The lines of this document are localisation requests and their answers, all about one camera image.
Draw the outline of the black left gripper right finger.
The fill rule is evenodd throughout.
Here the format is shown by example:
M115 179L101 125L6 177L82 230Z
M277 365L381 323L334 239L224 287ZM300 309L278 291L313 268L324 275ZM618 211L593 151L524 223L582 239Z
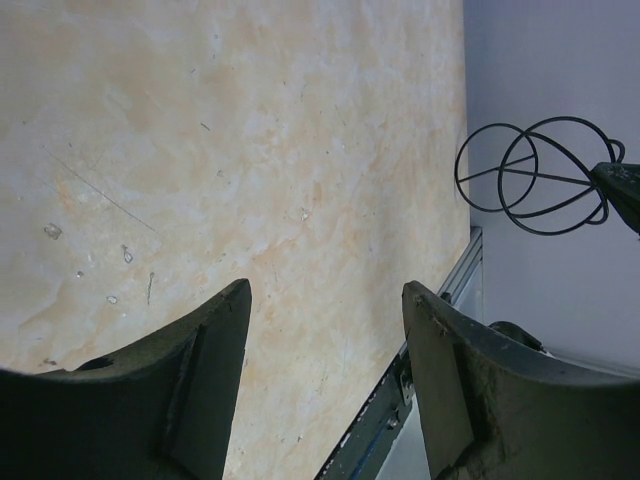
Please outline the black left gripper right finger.
M635 479L639 383L546 356L421 283L404 329L434 479Z

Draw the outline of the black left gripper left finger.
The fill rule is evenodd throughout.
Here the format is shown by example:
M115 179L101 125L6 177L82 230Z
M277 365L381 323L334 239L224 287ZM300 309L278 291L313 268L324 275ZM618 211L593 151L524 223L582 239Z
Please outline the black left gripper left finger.
M248 280L73 371L1 373L5 479L219 479L245 355Z

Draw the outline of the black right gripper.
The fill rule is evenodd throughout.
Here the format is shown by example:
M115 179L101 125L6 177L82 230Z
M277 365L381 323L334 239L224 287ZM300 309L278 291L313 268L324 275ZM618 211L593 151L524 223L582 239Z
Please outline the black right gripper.
M622 162L600 162L589 173L591 182L604 197L605 212L592 225L604 223L608 218L609 202L623 222L639 234L639 165Z

